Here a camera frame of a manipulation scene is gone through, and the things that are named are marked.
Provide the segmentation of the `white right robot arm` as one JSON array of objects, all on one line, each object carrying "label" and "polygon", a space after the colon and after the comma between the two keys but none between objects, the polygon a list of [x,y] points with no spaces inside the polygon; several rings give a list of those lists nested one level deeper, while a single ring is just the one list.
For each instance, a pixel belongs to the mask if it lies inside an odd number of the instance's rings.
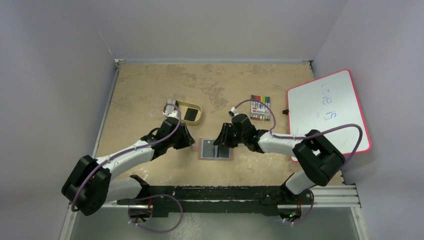
[{"label": "white right robot arm", "polygon": [[303,191],[325,187],[340,170],[346,159],[318,130],[305,136],[273,135],[270,130],[257,129],[246,114],[237,114],[230,123],[223,123],[214,146],[236,148],[244,145],[251,152],[282,154],[297,159],[301,169],[282,184],[280,196],[288,204],[300,198]]}]

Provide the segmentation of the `pink leather card holder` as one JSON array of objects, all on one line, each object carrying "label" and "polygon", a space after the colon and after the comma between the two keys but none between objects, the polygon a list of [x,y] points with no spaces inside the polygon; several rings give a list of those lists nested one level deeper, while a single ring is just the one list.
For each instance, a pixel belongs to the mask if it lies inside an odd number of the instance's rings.
[{"label": "pink leather card holder", "polygon": [[234,150],[232,148],[214,145],[214,139],[200,138],[191,146],[191,150],[197,152],[199,160],[207,161],[233,161]]}]

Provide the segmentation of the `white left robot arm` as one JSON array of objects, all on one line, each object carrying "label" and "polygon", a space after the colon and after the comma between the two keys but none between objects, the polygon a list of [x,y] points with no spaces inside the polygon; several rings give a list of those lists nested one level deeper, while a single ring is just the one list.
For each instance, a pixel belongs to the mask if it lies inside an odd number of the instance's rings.
[{"label": "white left robot arm", "polygon": [[195,143],[177,111],[160,127],[152,129],[131,146],[116,153],[93,158],[81,157],[65,181],[61,193],[70,201],[73,212],[92,215],[107,202],[111,182],[131,168],[164,155],[168,149],[184,149]]}]

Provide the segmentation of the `black credit card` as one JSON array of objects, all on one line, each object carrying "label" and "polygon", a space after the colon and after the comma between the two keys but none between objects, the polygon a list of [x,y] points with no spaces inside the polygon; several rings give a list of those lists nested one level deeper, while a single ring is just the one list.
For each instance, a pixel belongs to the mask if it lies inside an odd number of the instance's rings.
[{"label": "black credit card", "polygon": [[219,159],[230,159],[231,158],[231,149],[225,146],[217,147],[217,157]]},{"label": "black credit card", "polygon": [[201,159],[214,159],[216,156],[216,146],[213,139],[202,139],[201,141]]}]

